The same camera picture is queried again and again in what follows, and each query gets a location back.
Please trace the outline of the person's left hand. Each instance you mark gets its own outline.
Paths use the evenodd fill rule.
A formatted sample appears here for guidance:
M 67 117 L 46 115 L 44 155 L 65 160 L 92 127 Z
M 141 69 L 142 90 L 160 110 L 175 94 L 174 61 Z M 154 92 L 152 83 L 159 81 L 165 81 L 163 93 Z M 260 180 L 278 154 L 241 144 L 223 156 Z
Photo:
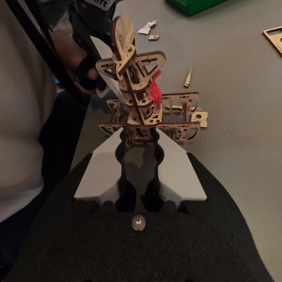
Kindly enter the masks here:
M 66 34 L 55 34 L 52 31 L 49 31 L 49 33 L 56 48 L 58 57 L 65 66 L 66 72 L 70 76 L 77 89 L 83 94 L 96 94 L 95 90 L 84 89 L 79 84 L 78 78 L 76 77 L 76 70 L 78 66 L 87 56 L 86 51 L 79 47 L 72 37 Z

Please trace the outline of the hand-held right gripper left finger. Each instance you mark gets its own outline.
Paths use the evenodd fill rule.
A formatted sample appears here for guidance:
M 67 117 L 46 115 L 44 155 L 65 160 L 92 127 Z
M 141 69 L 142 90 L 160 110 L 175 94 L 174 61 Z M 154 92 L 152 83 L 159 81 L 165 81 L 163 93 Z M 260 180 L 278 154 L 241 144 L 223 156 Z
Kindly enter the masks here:
M 129 195 L 124 164 L 125 142 L 126 129 L 121 127 L 93 151 L 74 194 L 75 200 L 116 202 Z

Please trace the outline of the green plastic bin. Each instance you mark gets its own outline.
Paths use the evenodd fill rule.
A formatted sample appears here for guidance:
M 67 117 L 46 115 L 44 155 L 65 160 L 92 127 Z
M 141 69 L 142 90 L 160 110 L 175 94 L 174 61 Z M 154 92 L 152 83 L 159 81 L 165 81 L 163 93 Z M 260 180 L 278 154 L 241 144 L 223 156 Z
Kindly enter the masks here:
M 166 1 L 188 16 L 195 15 L 199 12 L 205 11 L 218 4 L 226 2 L 226 0 L 166 0 Z

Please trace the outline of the small square wooden plate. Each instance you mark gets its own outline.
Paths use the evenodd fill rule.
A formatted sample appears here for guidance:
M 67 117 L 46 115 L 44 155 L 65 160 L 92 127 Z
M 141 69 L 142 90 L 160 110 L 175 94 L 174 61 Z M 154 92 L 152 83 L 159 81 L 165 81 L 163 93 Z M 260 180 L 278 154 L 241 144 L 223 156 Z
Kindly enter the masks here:
M 207 128 L 208 113 L 204 111 L 195 111 L 191 115 L 191 122 L 199 122 L 201 128 Z

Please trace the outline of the person's white shirt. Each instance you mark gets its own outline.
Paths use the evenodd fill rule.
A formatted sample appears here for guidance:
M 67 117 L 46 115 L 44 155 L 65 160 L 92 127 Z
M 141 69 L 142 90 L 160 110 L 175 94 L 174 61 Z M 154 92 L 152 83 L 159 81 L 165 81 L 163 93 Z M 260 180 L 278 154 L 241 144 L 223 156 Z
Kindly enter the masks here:
M 42 190 L 40 132 L 57 97 L 53 73 L 5 1 L 0 7 L 0 221 Z

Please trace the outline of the white torn wrapper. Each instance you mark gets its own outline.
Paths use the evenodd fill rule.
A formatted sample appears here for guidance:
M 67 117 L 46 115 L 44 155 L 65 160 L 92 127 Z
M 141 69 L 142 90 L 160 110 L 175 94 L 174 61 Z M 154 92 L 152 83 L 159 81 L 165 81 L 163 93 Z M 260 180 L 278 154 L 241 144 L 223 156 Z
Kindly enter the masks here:
M 149 35 L 152 31 L 157 26 L 157 21 L 153 20 L 151 22 L 147 22 L 142 28 L 138 30 L 137 33 L 139 34 L 144 34 L 144 35 Z

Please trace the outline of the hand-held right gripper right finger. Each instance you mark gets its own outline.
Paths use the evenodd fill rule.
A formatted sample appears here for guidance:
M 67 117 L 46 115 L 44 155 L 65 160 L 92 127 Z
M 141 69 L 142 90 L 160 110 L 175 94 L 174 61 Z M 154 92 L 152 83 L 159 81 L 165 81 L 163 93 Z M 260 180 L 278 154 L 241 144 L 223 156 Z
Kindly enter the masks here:
M 155 145 L 156 166 L 144 199 L 149 202 L 205 201 L 206 193 L 187 152 L 160 129 L 151 128 L 150 132 Z

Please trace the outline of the wooden propeller piece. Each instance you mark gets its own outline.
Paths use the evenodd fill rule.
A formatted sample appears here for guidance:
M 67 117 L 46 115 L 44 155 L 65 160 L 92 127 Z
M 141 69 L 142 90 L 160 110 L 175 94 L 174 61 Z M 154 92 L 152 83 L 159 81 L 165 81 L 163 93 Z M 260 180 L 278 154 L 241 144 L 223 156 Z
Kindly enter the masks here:
M 167 105 L 165 105 L 165 108 L 166 109 L 170 109 L 171 107 L 169 106 L 169 104 L 167 104 Z M 172 105 L 172 109 L 180 109 L 180 110 L 182 110 L 182 106 Z M 199 111 L 199 112 L 201 112 L 201 111 L 203 111 L 203 109 L 200 108 L 200 107 L 191 107 L 191 111 Z

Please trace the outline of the wooden parts sheet with holes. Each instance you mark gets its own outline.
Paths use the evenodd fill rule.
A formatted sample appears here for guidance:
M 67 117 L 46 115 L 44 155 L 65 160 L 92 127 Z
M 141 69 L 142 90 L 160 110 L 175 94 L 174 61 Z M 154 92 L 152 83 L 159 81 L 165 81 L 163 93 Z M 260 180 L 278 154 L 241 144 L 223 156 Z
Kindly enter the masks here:
M 282 57 L 282 26 L 264 30 L 262 34 Z

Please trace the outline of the pointed wooden stick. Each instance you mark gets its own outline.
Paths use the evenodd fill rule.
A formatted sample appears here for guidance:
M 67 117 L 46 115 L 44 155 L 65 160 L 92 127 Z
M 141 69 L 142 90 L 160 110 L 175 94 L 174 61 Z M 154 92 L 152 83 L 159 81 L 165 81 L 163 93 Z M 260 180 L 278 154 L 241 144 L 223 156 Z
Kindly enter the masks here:
M 185 88 L 188 88 L 190 86 L 191 75 L 192 75 L 192 68 L 190 68 L 188 75 L 186 77 L 186 80 L 185 80 L 185 83 L 184 83 Z

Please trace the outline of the person's dark trousers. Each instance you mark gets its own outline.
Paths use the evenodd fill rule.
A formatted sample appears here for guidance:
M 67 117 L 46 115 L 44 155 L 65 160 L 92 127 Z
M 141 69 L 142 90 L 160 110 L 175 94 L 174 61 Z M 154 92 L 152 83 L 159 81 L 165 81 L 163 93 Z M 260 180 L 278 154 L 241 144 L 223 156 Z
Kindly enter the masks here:
M 52 113 L 39 137 L 44 151 L 44 188 L 26 207 L 0 224 L 1 281 L 19 256 L 37 213 L 70 170 L 89 100 L 86 98 L 82 105 L 66 91 L 59 93 L 55 100 Z

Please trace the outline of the grey desk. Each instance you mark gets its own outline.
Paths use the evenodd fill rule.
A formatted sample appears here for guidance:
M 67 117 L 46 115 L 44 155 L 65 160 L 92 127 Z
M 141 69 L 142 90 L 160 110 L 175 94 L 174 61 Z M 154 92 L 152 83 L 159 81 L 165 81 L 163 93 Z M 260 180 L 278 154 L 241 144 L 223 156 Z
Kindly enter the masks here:
M 208 112 L 207 128 L 182 146 L 233 197 L 281 281 L 281 57 L 262 34 L 281 26 L 281 1 L 226 1 L 191 17 L 166 1 L 121 1 L 122 14 L 136 32 L 157 20 L 160 39 L 136 34 L 138 52 L 163 51 L 161 91 L 199 92 Z

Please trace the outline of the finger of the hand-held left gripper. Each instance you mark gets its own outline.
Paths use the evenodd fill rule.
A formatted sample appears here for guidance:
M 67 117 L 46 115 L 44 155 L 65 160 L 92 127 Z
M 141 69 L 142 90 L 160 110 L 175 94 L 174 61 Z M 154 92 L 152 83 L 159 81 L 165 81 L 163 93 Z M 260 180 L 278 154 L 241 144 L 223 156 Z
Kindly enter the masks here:
M 102 40 L 97 37 L 91 36 L 91 40 L 100 56 L 101 59 L 112 58 L 113 51 L 111 48 L 105 44 Z M 120 100 L 121 109 L 124 110 L 125 115 L 128 115 L 128 109 L 125 105 L 124 98 L 122 92 L 119 88 L 118 81 L 113 78 L 109 78 L 104 74 L 100 74 L 101 79 L 96 85 L 96 93 L 99 98 L 104 98 L 109 92 L 113 92 L 116 97 Z

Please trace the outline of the wooden model biplane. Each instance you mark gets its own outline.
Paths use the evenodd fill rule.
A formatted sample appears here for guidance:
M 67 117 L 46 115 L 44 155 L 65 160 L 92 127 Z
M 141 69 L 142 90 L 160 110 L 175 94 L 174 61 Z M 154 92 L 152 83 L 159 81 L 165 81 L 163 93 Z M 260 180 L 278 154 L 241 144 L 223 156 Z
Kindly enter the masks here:
M 128 16 L 114 19 L 111 28 L 112 58 L 101 59 L 96 63 L 99 74 L 118 81 L 128 115 L 121 109 L 119 99 L 110 98 L 113 116 L 110 122 L 98 123 L 108 135 L 118 129 L 126 129 L 126 147 L 134 143 L 153 145 L 151 128 L 160 129 L 173 141 L 190 141 L 197 137 L 199 122 L 189 121 L 192 102 L 199 101 L 198 92 L 161 94 L 156 79 L 166 62 L 162 51 L 137 54 L 136 36 Z M 172 109 L 172 105 L 182 106 Z

